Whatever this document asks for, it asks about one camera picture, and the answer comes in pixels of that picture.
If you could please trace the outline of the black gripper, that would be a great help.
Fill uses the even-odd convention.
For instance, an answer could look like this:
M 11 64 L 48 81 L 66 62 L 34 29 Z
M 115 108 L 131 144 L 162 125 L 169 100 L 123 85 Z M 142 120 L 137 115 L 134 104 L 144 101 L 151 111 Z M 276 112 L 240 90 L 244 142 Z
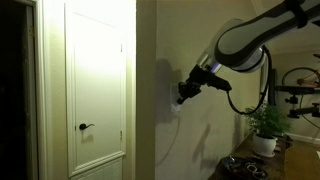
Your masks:
M 189 73 L 189 78 L 186 82 L 178 83 L 179 98 L 177 99 L 177 103 L 182 105 L 188 98 L 198 95 L 201 92 L 201 86 L 211 86 L 214 83 L 215 78 L 216 76 L 214 73 L 203 70 L 198 65 L 195 65 Z

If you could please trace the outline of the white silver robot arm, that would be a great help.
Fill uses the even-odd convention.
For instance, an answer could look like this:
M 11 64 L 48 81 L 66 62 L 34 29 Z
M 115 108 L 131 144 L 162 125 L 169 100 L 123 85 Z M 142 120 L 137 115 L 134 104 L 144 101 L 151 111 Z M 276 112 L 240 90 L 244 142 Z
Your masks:
M 284 0 L 249 20 L 231 19 L 214 35 L 185 82 L 178 84 L 178 104 L 201 92 L 202 85 L 229 92 L 228 81 L 216 76 L 221 66 L 237 72 L 252 72 L 263 64 L 264 44 L 309 21 L 318 24 L 320 0 Z

